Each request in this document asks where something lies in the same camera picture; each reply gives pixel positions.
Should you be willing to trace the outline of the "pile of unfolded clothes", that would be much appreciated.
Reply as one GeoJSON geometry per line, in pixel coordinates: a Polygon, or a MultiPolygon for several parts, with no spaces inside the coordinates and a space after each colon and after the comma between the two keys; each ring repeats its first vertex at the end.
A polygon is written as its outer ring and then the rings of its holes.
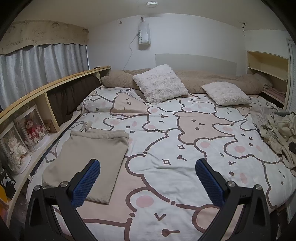
{"type": "Polygon", "coordinates": [[[252,112],[251,117],[263,141],[282,156],[288,169],[295,169],[295,113],[281,116],[252,112]]]}

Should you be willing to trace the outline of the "white doll display case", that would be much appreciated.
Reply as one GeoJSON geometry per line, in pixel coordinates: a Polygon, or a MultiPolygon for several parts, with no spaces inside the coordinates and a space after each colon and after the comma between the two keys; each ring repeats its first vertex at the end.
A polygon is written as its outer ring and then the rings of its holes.
{"type": "Polygon", "coordinates": [[[15,175],[22,174],[29,165],[32,155],[13,122],[1,132],[1,147],[8,158],[8,167],[15,175]]]}

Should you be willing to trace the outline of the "wooden side shelf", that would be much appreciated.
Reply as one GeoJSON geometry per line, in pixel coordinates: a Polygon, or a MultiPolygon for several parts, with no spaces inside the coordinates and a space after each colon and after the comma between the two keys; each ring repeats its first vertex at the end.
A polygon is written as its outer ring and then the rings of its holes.
{"type": "Polygon", "coordinates": [[[6,206],[4,222],[10,225],[16,201],[25,182],[33,175],[45,154],[60,136],[81,115],[77,107],[85,97],[100,85],[100,77],[107,75],[111,66],[97,67],[63,77],[46,84],[11,104],[1,112],[1,133],[13,127],[25,129],[25,120],[49,121],[53,130],[41,142],[31,144],[31,160],[20,174],[15,175],[15,194],[6,206]]]}

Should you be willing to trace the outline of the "bear print bed cover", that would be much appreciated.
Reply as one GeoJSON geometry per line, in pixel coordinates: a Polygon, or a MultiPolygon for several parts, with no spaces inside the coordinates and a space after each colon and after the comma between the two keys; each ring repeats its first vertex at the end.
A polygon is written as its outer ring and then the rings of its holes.
{"type": "Polygon", "coordinates": [[[149,104],[138,90],[99,87],[82,115],[51,148],[27,197],[74,131],[125,131],[128,149],[108,204],[86,201],[78,212],[98,240],[198,240],[218,212],[195,173],[205,158],[239,186],[261,185],[268,209],[295,192],[295,172],[262,140],[249,108],[218,106],[205,94],[149,104]]]}

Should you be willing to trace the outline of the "red doll display case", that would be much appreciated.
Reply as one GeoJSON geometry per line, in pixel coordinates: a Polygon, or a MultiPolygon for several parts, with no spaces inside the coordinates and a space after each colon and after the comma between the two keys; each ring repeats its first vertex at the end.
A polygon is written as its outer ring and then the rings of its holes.
{"type": "Polygon", "coordinates": [[[49,133],[36,105],[15,118],[14,124],[31,152],[41,149],[49,140],[49,133]]]}

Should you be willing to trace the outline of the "folded beige waffle garment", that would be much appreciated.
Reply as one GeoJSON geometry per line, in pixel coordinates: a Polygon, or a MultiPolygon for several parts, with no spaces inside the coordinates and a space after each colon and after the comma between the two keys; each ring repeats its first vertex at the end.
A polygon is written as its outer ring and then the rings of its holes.
{"type": "Polygon", "coordinates": [[[127,152],[129,135],[124,130],[106,131],[90,128],[87,131],[70,132],[62,145],[58,157],[43,172],[42,186],[57,187],[63,181],[70,181],[95,159],[100,164],[87,200],[109,204],[111,194],[127,152]]]}

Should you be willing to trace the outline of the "dark brown shelf cushion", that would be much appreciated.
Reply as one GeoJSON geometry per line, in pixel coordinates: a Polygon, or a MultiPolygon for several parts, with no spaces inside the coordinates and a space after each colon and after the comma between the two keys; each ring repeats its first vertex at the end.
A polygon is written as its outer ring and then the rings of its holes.
{"type": "Polygon", "coordinates": [[[71,120],[78,105],[100,85],[100,80],[96,76],[87,75],[48,91],[49,103],[58,125],[71,120]]]}

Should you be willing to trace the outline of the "small white fluffy pillow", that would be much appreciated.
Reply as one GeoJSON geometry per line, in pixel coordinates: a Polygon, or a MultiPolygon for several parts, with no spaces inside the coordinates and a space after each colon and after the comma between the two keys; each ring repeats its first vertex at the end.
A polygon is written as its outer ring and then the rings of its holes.
{"type": "Polygon", "coordinates": [[[248,104],[249,97],[235,84],[218,81],[202,86],[206,94],[220,106],[248,104]]]}

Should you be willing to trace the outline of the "long beige bolster blanket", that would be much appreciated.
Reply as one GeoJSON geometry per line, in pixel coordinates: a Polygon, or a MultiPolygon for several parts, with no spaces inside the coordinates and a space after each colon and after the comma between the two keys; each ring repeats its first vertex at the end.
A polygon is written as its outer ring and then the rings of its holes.
{"type": "MultiPolygon", "coordinates": [[[[106,76],[101,77],[100,81],[105,87],[139,89],[133,81],[133,76],[147,71],[149,71],[149,68],[138,70],[111,70],[106,76]]],[[[271,81],[263,74],[232,76],[195,70],[176,70],[175,73],[189,93],[204,93],[203,85],[217,81],[235,84],[247,95],[259,94],[265,88],[273,87],[271,81]]]]}

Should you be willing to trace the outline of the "grey window curtain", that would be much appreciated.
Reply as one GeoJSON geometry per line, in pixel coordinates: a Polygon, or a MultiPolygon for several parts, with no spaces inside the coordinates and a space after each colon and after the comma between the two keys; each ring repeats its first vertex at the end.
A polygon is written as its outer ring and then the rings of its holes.
{"type": "Polygon", "coordinates": [[[89,69],[87,46],[29,46],[1,55],[1,108],[52,81],[89,69]]]}

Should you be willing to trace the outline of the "wooden corner cabinet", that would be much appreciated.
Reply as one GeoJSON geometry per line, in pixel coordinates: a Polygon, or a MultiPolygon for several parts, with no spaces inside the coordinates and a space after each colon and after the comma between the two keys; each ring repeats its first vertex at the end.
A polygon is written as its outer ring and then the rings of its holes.
{"type": "Polygon", "coordinates": [[[248,72],[265,81],[262,94],[278,107],[286,109],[290,91],[290,60],[257,51],[247,52],[248,72]]]}

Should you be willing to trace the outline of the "large white fluffy pillow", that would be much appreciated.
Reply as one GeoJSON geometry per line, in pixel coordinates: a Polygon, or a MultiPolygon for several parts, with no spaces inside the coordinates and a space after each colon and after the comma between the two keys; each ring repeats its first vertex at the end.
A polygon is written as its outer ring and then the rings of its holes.
{"type": "Polygon", "coordinates": [[[133,81],[144,94],[146,101],[151,104],[158,104],[188,94],[180,78],[167,64],[134,75],[133,81]]]}

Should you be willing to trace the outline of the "beige curtain valance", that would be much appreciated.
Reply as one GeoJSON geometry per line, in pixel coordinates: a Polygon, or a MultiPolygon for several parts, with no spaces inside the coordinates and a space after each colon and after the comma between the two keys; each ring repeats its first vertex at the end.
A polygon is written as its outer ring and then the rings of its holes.
{"type": "Polygon", "coordinates": [[[10,25],[1,39],[1,54],[28,46],[80,44],[88,42],[88,29],[57,21],[21,21],[10,25]]]}

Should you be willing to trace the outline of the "round ceiling light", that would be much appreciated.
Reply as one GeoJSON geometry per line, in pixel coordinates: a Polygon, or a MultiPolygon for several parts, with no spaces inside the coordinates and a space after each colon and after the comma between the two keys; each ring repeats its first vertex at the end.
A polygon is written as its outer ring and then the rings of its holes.
{"type": "Polygon", "coordinates": [[[156,6],[158,6],[158,2],[157,1],[149,1],[148,3],[147,3],[147,6],[149,7],[149,8],[155,8],[156,6]]]}

